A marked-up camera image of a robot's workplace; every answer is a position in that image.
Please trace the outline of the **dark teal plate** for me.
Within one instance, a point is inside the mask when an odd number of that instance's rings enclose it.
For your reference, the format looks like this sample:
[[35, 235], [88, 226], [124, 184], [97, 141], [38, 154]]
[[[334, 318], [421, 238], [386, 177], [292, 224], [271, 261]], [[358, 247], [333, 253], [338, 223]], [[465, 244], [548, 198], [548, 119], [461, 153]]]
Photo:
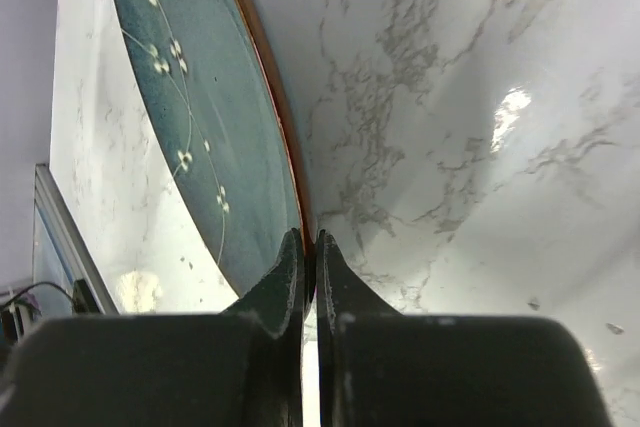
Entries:
[[189, 214], [238, 294], [284, 234], [310, 239], [289, 102], [253, 0], [114, 0], [135, 80]]

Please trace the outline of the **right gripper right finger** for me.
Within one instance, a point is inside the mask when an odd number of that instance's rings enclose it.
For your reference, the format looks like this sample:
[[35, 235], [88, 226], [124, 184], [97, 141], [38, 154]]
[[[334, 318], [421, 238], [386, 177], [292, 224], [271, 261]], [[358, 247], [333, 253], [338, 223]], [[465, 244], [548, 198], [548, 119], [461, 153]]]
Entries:
[[325, 426], [607, 426], [582, 349], [543, 317], [404, 315], [316, 242]]

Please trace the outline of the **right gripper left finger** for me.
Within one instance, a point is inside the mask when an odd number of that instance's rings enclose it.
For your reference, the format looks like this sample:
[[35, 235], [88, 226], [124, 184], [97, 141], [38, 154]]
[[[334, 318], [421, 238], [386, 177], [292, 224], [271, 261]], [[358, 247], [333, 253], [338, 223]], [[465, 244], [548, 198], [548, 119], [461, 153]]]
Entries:
[[305, 255], [288, 231], [274, 266], [216, 314], [48, 320], [1, 376], [5, 426], [298, 426]]

